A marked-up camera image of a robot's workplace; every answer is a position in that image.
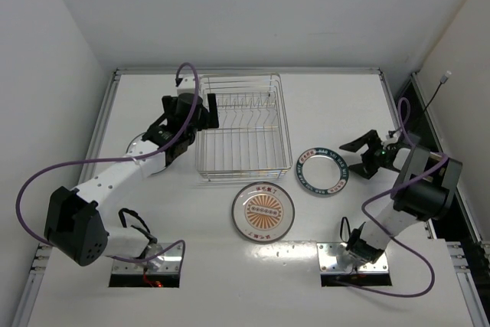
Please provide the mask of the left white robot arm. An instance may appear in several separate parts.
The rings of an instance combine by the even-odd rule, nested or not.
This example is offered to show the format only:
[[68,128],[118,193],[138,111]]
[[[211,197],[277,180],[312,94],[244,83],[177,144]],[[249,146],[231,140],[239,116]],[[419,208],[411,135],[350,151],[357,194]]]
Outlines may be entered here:
[[119,160],[75,188],[51,194],[44,229],[46,239],[78,265],[99,257],[144,263],[158,251],[146,224],[110,227],[104,217],[131,189],[166,169],[185,153],[201,130],[219,126],[217,99],[193,93],[162,98],[164,113]]

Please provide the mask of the orange sunburst plate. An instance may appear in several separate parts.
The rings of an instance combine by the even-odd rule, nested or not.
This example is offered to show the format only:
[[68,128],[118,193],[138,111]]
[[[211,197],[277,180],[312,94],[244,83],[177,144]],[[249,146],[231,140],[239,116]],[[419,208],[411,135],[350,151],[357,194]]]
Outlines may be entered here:
[[231,205],[231,220],[237,233],[256,244],[282,240],[296,217],[292,198],[282,187],[257,181],[243,187]]

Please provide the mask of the green rimmed plate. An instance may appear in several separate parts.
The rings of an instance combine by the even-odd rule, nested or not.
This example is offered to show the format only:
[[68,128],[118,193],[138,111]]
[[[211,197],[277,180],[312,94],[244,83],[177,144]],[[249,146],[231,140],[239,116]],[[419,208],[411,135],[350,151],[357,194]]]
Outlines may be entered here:
[[339,193],[347,185],[348,164],[337,152],[314,147],[305,150],[297,159],[296,177],[309,193],[328,197]]

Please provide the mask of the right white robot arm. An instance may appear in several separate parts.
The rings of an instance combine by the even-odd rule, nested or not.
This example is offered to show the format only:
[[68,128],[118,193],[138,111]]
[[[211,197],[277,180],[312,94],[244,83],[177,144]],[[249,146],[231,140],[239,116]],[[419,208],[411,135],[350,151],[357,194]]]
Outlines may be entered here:
[[444,217],[462,172],[462,163],[456,159],[422,146],[411,147],[401,136],[383,141],[374,129],[340,149],[357,152],[363,146],[367,150],[361,154],[361,162],[349,166],[350,172],[370,179],[385,168],[398,176],[388,205],[351,232],[343,254],[338,256],[354,267],[375,263],[393,238],[408,227]]

